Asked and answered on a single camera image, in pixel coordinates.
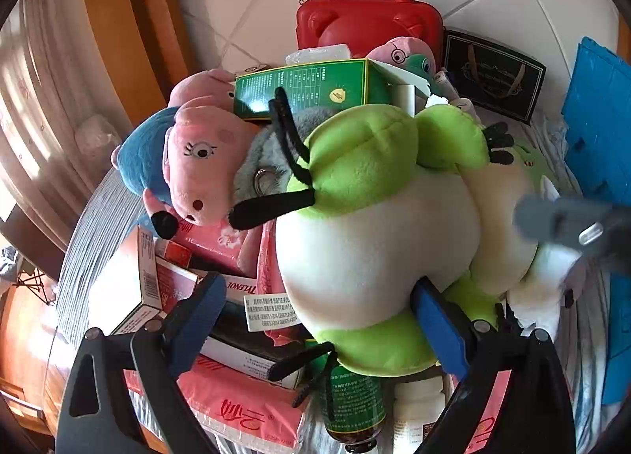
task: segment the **pink cheek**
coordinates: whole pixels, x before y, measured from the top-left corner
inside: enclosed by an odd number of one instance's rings
[[[234,144],[237,142],[237,136],[235,133],[225,128],[222,128],[219,132],[217,132],[217,137],[219,138],[219,141],[224,144]]]

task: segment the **blue board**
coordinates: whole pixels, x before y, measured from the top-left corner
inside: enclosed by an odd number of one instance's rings
[[[631,205],[631,67],[594,40],[579,45],[563,115],[567,165],[586,198]],[[631,279],[611,276],[603,404],[631,385]]]

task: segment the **red suitcase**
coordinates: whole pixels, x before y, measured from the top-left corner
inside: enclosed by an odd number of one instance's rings
[[[417,0],[307,0],[296,13],[298,48],[346,43],[353,57],[397,36],[419,37],[442,61],[441,14]]]

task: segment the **blue plush body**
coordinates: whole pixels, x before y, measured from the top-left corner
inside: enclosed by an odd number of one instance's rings
[[[145,119],[125,139],[118,152],[118,169],[127,189],[138,196],[150,189],[161,202],[171,205],[171,191],[162,175],[166,131],[175,125],[178,107],[168,107]]]

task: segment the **gray fur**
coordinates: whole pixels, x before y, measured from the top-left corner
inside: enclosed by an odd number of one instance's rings
[[[326,107],[310,107],[293,115],[298,129],[298,134],[304,141],[315,128],[334,116],[337,111]],[[294,159],[298,154],[293,148],[291,153]],[[245,161],[241,164],[234,178],[234,202],[239,203],[250,198],[257,197],[254,190],[254,176],[261,168],[272,169],[276,178],[267,186],[265,194],[279,194],[287,189],[291,178],[291,169],[283,156],[278,138],[274,134],[271,125],[261,130],[252,141]]]

